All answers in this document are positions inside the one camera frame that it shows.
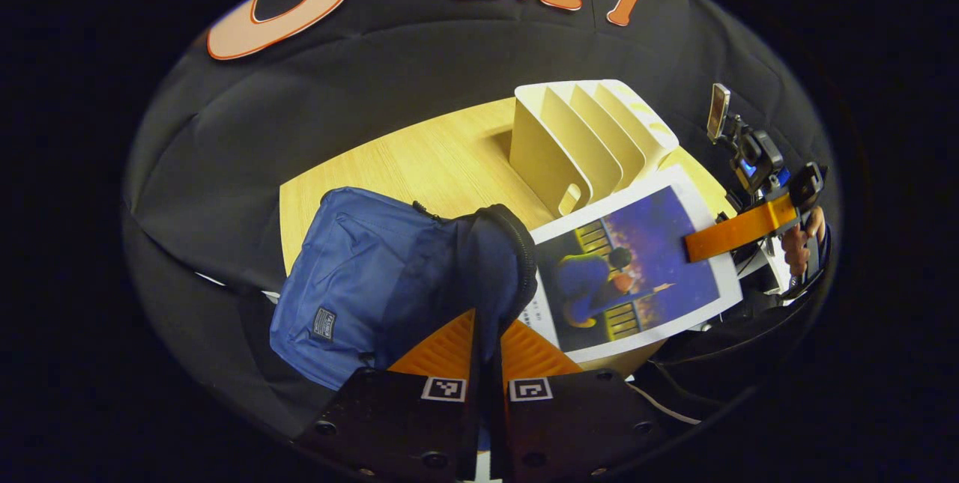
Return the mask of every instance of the human hand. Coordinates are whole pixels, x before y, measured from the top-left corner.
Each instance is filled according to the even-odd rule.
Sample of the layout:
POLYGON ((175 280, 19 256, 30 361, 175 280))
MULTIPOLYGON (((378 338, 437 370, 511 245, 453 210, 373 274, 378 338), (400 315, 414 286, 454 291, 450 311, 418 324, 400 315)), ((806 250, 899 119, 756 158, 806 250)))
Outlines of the human hand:
POLYGON ((826 217, 822 207, 815 207, 809 214, 809 221, 805 231, 799 230, 799 223, 782 235, 782 251, 785 251, 785 263, 789 264, 789 274, 799 277, 805 272, 805 264, 809 259, 809 250, 805 242, 815 237, 820 243, 826 237, 826 217))

